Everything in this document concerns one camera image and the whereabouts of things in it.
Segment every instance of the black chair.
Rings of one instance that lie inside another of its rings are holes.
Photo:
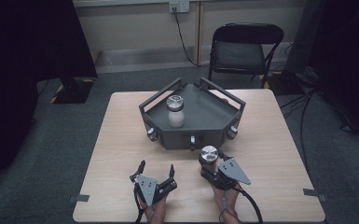
[[[214,32],[208,79],[212,73],[263,75],[261,88],[267,81],[274,50],[283,40],[283,30],[273,24],[229,23]],[[272,45],[267,57],[263,46]]]

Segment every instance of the hexagonal tray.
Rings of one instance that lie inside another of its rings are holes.
[[[207,84],[222,92],[240,105],[237,108],[217,97],[201,84]],[[185,124],[173,128],[168,121],[166,96],[147,111],[144,107],[159,98],[164,92],[176,86],[170,95],[180,95],[184,99]],[[220,147],[226,138],[233,139],[237,134],[245,102],[202,77],[199,84],[182,85],[181,79],[159,91],[139,105],[150,140],[160,140],[166,149],[195,149],[204,146]]]

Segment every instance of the electrical outlet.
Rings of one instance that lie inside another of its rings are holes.
[[[189,2],[179,2],[179,12],[189,12],[190,3]]]
[[[176,12],[179,12],[179,3],[178,2],[170,2],[169,6],[170,6],[170,12],[171,13],[173,13],[174,10]]]

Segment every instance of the power cord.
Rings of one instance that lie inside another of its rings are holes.
[[[261,216],[261,212],[260,212],[260,209],[258,208],[255,200],[251,197],[251,195],[249,195],[242,187],[241,185],[238,185],[239,189],[237,188],[233,188],[234,190],[238,191],[240,194],[242,194],[242,196],[244,196],[246,199],[249,200],[249,202],[251,203],[251,205],[254,207],[255,209],[255,213],[257,215],[257,219],[258,219],[258,223],[259,224],[263,224],[264,221],[263,221],[263,217]],[[234,217],[239,223],[241,223],[241,221],[236,217],[234,216],[234,214],[230,213],[228,210],[227,210],[227,201],[226,201],[226,191],[223,195],[223,202],[222,202],[222,205],[223,205],[223,210],[222,212],[220,213],[219,215],[219,222],[220,223],[223,223],[224,221],[222,221],[222,217],[223,217],[223,213],[226,211],[229,215],[231,215],[232,217]]]
[[[296,99],[296,103],[293,104],[292,106],[290,106],[290,111],[283,114],[283,117],[286,119],[288,118],[289,116],[291,116],[293,114],[293,111],[297,110],[297,109],[300,109],[301,107],[303,107],[304,104],[307,104],[306,102],[308,102],[310,100],[310,97],[306,97],[304,99],[301,99],[301,98],[297,98]]]
[[[311,180],[312,183],[312,179],[310,176],[310,169],[308,167],[308,161],[307,161],[307,153],[305,152],[305,147],[304,147],[304,135],[303,135],[303,124],[304,124],[304,115],[305,115],[305,111],[307,109],[308,103],[310,102],[311,98],[312,98],[313,92],[311,93],[311,95],[309,95],[309,97],[307,98],[307,102],[304,105],[304,109],[302,111],[301,114],[301,120],[300,120],[300,144],[301,144],[301,148],[303,151],[303,158],[304,158],[304,166],[305,166],[305,170],[307,171],[308,177]]]
[[[297,83],[298,83],[298,85],[299,85],[300,87],[302,86],[301,83],[300,83],[299,80],[298,80],[298,77],[297,77]],[[339,114],[340,114],[343,118],[345,118],[346,122],[347,122],[351,127],[353,127],[355,130],[359,131],[359,127],[357,127],[356,125],[354,125],[353,123],[351,123],[350,119],[345,115],[345,113],[344,113],[342,110],[336,108],[335,106],[322,103],[321,101],[318,101],[318,100],[314,99],[313,97],[311,97],[310,94],[307,93],[306,91],[304,91],[304,92],[305,92],[305,94],[308,94],[309,97],[310,97],[310,99],[312,99],[314,102],[316,102],[316,103],[318,103],[318,104],[320,104],[320,105],[324,105],[324,106],[326,106],[326,107],[330,107],[330,108],[336,110],[337,112],[339,112]]]
[[[284,50],[284,54],[286,54],[286,55],[289,55],[289,53],[287,52],[292,46],[293,46],[293,44],[294,44],[294,42],[289,42],[290,43],[290,45]]]
[[[297,97],[296,99],[290,101],[289,103],[286,103],[286,104],[284,104],[284,105],[281,105],[281,106],[280,106],[280,109],[284,108],[284,107],[287,106],[287,105],[292,104],[294,101],[297,101],[297,100],[299,100],[299,99],[301,99],[301,98],[303,98],[303,97],[305,97],[305,96],[307,96],[307,94],[302,94],[301,96],[299,96],[299,97]]]
[[[196,63],[193,63],[193,61],[191,61],[190,56],[188,56],[188,52],[187,52],[187,50],[186,50],[185,43],[184,43],[184,41],[183,41],[182,32],[181,32],[181,29],[180,29],[180,24],[179,24],[179,19],[178,19],[178,14],[177,14],[177,12],[176,12],[176,8],[175,8],[175,7],[173,7],[173,15],[174,15],[174,17],[175,17],[176,24],[177,24],[177,26],[178,26],[178,31],[179,31],[180,39],[181,39],[181,41],[182,41],[183,51],[184,51],[184,53],[185,53],[186,58],[188,59],[188,61],[191,62],[193,65],[198,66],[198,67],[209,66],[208,63],[206,63],[206,64],[196,64]]]

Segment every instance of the cable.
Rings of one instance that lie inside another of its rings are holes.
[[[350,122],[349,118],[345,115],[345,113],[342,112],[342,110],[340,110],[340,109],[338,109],[338,108],[336,108],[336,107],[334,107],[334,106],[332,106],[332,105],[327,105],[327,104],[325,104],[325,103],[322,103],[322,102],[320,102],[320,101],[318,101],[318,100],[315,100],[315,99],[313,99],[313,98],[311,98],[311,99],[312,99],[314,102],[318,103],[318,104],[321,104],[321,105],[330,107],[330,108],[332,108],[332,109],[338,111],[339,114],[341,114],[341,116],[345,118],[345,120],[347,121],[347,123],[348,123],[349,125],[351,125],[354,129],[359,130],[359,127],[353,125],[353,124]]]
[[[305,153],[305,148],[304,148],[304,136],[303,136],[304,115],[305,115],[305,111],[307,109],[308,103],[311,100],[311,95],[309,95],[309,96],[310,97],[307,98],[307,103],[304,105],[304,109],[303,109],[303,112],[301,114],[301,120],[300,120],[300,143],[301,143],[301,148],[302,148],[302,151],[303,151],[305,170],[307,171],[308,177],[311,179],[310,169],[308,168],[308,162],[307,162],[307,154]]]
[[[261,216],[261,212],[260,209],[257,206],[257,203],[255,202],[255,200],[252,198],[252,196],[250,194],[248,194],[242,187],[241,185],[238,185],[240,187],[240,189],[236,189],[239,193],[241,193],[243,196],[245,196],[248,201],[251,203],[251,205],[254,207],[255,209],[255,213],[257,215],[257,219],[258,219],[258,223],[262,224],[263,223],[263,217]]]
[[[181,29],[180,29],[180,24],[179,24],[178,15],[177,15],[177,12],[176,12],[176,8],[174,8],[174,7],[173,7],[173,15],[174,15],[174,17],[175,17],[176,24],[177,24],[177,26],[178,26],[178,31],[179,31],[180,39],[181,39],[181,41],[182,41],[183,51],[185,52],[185,55],[186,55],[186,58],[188,59],[188,61],[191,62],[192,64],[194,64],[195,66],[198,66],[198,67],[209,66],[208,63],[206,63],[206,64],[196,64],[196,63],[193,63],[193,61],[191,61],[190,57],[188,56],[188,52],[187,52],[187,50],[186,50],[185,43],[184,43],[184,41],[183,41],[183,37],[182,37]]]
[[[290,47],[292,47],[293,46],[293,44],[294,44],[294,42],[289,42],[290,43],[290,45],[284,50],[284,54],[286,54],[286,55],[289,55],[289,53],[287,52],[289,49],[290,49]]]
[[[286,119],[286,118],[288,118],[289,116],[291,116],[292,113],[293,113],[293,111],[295,111],[295,110],[297,110],[297,109],[300,109],[300,108],[301,108],[307,101],[309,101],[309,100],[310,100],[310,98],[307,97],[307,98],[305,98],[305,99],[302,99],[302,100],[300,100],[300,101],[297,101],[294,105],[290,106],[290,111],[283,115],[284,118]]]
[[[225,212],[225,209],[223,209],[223,211],[219,215],[219,223],[224,223],[224,221],[222,221],[222,217],[223,217],[224,212]]]
[[[284,108],[284,107],[287,106],[287,105],[292,104],[294,101],[297,101],[297,100],[303,98],[304,96],[307,96],[307,94],[302,94],[301,96],[299,96],[299,97],[297,97],[296,99],[290,101],[289,103],[286,103],[286,104],[284,104],[284,105],[281,105],[281,106],[280,106],[280,109]]]

